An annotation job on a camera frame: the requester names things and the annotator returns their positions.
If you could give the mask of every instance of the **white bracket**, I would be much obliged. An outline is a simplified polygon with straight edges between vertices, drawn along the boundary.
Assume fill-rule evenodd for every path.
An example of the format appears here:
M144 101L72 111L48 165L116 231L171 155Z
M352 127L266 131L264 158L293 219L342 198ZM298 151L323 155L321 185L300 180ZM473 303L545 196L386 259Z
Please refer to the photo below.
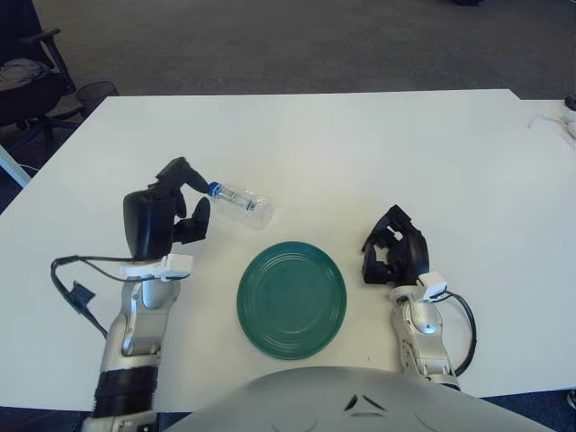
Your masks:
M150 277L166 281L182 279L192 273L194 257L191 255L168 254L157 261L139 261L121 266L121 271L128 277Z

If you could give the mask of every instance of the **gray carpet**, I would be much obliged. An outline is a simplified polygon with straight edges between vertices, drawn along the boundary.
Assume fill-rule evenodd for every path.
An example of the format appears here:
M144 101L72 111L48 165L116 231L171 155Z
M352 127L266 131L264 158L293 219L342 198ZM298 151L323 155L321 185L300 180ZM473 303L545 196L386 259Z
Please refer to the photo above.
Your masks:
M575 89L570 0L37 0L82 85L123 95Z

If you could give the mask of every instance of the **white table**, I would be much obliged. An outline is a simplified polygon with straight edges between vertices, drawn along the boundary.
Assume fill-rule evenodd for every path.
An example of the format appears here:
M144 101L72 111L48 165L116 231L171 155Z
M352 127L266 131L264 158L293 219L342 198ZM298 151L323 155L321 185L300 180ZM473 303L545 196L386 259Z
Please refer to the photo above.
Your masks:
M505 90L107 99L0 217L0 405L92 408L104 340L53 288L50 262L126 256L123 196L178 156L209 181L270 197L275 214L263 231L215 214L204 242L173 249L194 253L196 268L169 319L158 410L197 410L292 367L400 370L390 289L363 286L360 275L360 247L395 203L476 315L463 390L576 385L576 154L549 130L527 128L535 109ZM199 195L185 196L191 210ZM348 295L337 337L300 361L260 353L235 311L250 260L284 240L327 252ZM108 325L121 286L81 265L61 273L97 293L91 308ZM457 306L440 308L458 364L467 324Z

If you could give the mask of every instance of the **blue bottle cap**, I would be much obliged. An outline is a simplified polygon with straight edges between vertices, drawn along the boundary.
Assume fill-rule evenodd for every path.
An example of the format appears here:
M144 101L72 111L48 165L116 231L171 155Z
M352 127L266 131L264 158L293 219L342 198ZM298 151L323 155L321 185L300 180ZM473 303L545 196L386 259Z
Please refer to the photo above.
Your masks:
M218 182L212 182L208 184L208 195L209 196L216 196L222 190L222 185Z

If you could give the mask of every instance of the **black chair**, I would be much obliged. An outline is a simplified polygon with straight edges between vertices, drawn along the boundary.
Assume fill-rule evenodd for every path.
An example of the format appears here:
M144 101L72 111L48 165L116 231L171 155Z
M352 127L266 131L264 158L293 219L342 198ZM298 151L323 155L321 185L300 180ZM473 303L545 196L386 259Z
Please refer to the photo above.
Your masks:
M50 68L50 73L44 78L0 92L0 127L16 124L22 130L29 128L9 151L18 149L43 133L46 156L49 157L54 151L52 129L73 130L78 126L78 123L66 119L80 113L80 108L53 117L46 115L62 96L76 91L54 42L54 36L58 33L60 29L42 30L32 0L0 0L0 66L8 60L24 58L41 61Z

